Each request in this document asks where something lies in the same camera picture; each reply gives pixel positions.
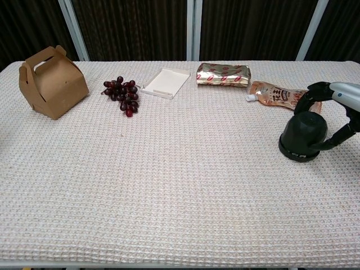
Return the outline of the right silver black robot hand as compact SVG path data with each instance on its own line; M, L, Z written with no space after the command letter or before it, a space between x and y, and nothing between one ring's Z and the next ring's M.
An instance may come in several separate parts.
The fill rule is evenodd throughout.
M330 150L360 132L360 84L344 82L317 82L298 101L294 114L308 111L315 102L334 100L346 110L349 123L324 142L309 145L316 151Z

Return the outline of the grey aluminium partition post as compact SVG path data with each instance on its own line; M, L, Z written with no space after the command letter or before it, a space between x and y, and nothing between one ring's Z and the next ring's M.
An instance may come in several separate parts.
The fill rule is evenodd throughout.
M304 61L329 0L318 0L295 61Z
M58 0L67 29L80 61L90 61L87 47L74 11L72 0Z
M187 0L186 60L199 61L203 0Z

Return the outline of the beige waffle tablecloth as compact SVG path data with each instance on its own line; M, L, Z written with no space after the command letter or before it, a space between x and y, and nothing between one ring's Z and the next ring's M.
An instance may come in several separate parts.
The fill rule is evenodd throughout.
M360 268L360 134L297 163L278 150L292 111L198 86L101 94L198 62L79 62L89 95L58 120L33 111L19 62L0 72L0 267L171 264Z

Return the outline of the dark brown ribbed partition panel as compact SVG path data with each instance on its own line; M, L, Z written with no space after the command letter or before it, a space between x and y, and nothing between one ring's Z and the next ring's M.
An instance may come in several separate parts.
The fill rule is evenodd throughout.
M92 61L183 61L187 0L71 0Z
M294 61L318 0L202 0L200 60Z
M360 64L360 0L329 0L305 60Z
M0 71L56 45L79 60L58 0L0 0Z

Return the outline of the orange spouted drink pouch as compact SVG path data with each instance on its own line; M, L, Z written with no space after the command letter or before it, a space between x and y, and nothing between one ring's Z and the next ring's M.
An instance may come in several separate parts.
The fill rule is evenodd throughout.
M281 106L295 110L298 101L307 92L303 89L286 89L271 83L254 81L245 100L247 102L259 101L263 105Z

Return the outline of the gold foil snack packet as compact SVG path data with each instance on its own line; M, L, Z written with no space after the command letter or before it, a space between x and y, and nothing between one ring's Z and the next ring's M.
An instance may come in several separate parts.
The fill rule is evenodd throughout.
M223 65L203 62L197 69L198 85L229 86L246 88L251 81L247 65Z

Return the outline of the black round container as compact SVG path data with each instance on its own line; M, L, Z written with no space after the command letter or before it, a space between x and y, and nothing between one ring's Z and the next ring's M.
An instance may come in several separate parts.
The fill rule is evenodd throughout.
M280 135L278 147L287 158L297 162L308 162L320 153L311 145L322 143L327 135L327 122L316 112L305 111L294 115Z

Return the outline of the white shallow tray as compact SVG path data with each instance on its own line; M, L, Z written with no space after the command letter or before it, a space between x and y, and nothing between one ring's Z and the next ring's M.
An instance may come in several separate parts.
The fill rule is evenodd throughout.
M155 76L141 87L141 91L168 100L172 100L190 77L188 70L162 67Z

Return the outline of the dark red grape bunch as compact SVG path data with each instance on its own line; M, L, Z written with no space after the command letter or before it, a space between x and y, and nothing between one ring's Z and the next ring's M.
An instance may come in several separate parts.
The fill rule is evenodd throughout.
M103 82L105 89L101 92L110 100L119 103L120 111L128 118L138 113L140 86L134 80L125 81L122 76Z

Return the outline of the brown cardboard gable box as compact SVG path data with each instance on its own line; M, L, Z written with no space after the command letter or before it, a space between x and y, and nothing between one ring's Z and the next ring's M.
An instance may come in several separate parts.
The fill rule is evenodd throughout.
M22 63L19 88L34 111L53 120L89 94L83 73L60 45L49 46Z

